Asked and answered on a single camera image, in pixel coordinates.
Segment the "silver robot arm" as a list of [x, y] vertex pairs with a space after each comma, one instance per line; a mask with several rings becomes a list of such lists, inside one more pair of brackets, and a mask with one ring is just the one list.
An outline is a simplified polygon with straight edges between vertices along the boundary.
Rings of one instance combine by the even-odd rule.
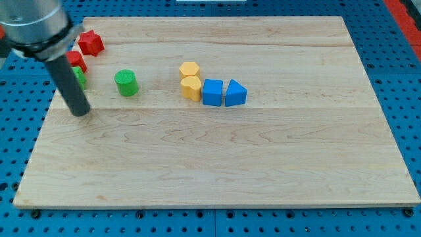
[[1, 0], [1, 26], [12, 50], [22, 58], [53, 61], [84, 31], [61, 0]]

